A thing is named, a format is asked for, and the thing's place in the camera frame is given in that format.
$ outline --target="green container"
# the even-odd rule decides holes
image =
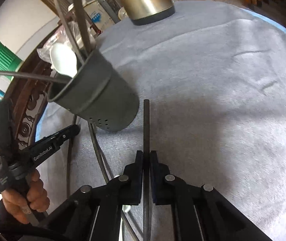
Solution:
[[[0,42],[0,70],[18,71],[23,61]]]

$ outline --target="gray metal cup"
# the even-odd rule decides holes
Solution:
[[[137,94],[97,49],[68,84],[51,84],[47,100],[106,131],[126,128],[139,108]]]

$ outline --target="table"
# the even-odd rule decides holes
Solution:
[[[286,35],[221,2],[175,8],[145,26],[124,19],[97,39],[100,51],[140,102],[150,99],[151,149],[159,161],[188,184],[211,184],[272,240],[286,241]],[[40,137],[70,125],[72,116],[48,104]],[[78,124],[71,192],[104,184],[87,122]],[[98,129],[97,137],[112,175],[120,175],[143,148],[142,106],[126,129]],[[39,167],[49,211],[66,197],[66,153],[67,145]],[[131,212],[139,235],[142,205]],[[153,207],[151,240],[173,239],[170,218],[169,209]]]

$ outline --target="human hand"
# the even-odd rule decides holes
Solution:
[[[31,175],[30,189],[27,193],[27,200],[30,202],[30,208],[38,212],[44,212],[49,207],[49,198],[47,191],[43,188],[44,183],[39,178],[37,169]],[[29,221],[22,212],[22,207],[27,206],[26,199],[14,189],[4,190],[2,193],[4,206],[17,221],[23,224],[28,224]]]

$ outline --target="white wall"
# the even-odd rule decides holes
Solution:
[[[31,52],[54,29],[55,16],[41,0],[6,0],[0,7],[0,41],[14,53],[24,44],[29,45]],[[39,29],[45,30],[42,27],[49,26],[49,22],[47,33],[38,32]],[[30,37],[35,45],[30,45]]]
[[[16,53],[55,16],[41,0],[6,0],[0,7],[0,41]]]

